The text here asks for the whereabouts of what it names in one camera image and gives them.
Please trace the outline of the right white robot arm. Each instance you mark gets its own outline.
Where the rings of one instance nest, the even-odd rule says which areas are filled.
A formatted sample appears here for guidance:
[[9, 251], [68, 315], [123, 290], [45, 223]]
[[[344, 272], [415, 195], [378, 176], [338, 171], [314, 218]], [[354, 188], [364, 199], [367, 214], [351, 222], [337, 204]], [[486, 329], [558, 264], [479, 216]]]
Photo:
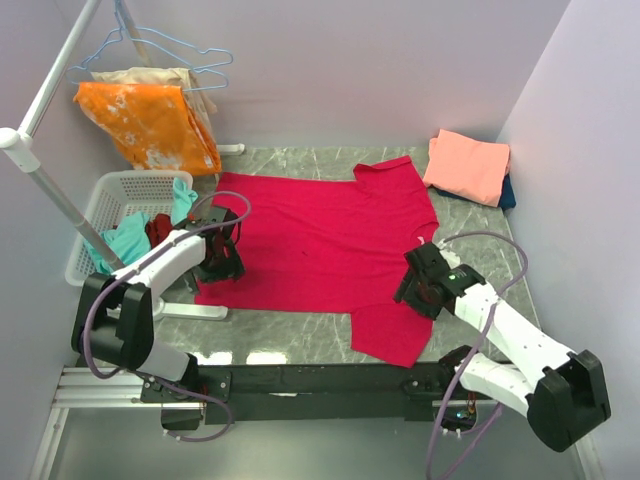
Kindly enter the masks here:
[[524, 416], [547, 447], [563, 452], [611, 416], [604, 369], [590, 351], [574, 352], [530, 323], [467, 264], [453, 266], [426, 243], [404, 256], [408, 269], [394, 300], [433, 318], [446, 310], [507, 358], [501, 364], [471, 346], [439, 361], [439, 387], [460, 399], [485, 395]]

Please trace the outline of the magenta t-shirt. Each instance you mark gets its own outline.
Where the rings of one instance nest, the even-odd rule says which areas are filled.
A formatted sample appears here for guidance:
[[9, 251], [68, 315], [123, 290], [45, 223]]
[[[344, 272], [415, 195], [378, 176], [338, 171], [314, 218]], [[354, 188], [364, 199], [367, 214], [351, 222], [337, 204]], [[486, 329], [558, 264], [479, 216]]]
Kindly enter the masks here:
[[412, 367], [433, 322], [394, 302], [405, 253], [439, 227], [427, 189], [410, 157], [358, 164], [350, 181], [239, 173], [222, 175], [214, 204], [236, 213], [237, 281], [200, 283], [195, 301], [234, 309], [346, 313], [352, 349]]

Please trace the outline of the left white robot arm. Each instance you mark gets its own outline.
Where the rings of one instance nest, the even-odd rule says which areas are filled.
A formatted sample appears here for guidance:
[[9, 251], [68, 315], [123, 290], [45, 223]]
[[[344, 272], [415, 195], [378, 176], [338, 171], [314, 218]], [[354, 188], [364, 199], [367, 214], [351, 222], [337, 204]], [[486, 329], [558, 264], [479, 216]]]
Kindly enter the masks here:
[[164, 313], [161, 295], [182, 276], [191, 284], [237, 280], [245, 273], [236, 249], [243, 217], [214, 206], [203, 220], [186, 218], [140, 260], [112, 274], [94, 273], [82, 286], [72, 349], [95, 359], [164, 379], [176, 401], [193, 399], [200, 388], [191, 354], [158, 340], [154, 320]]

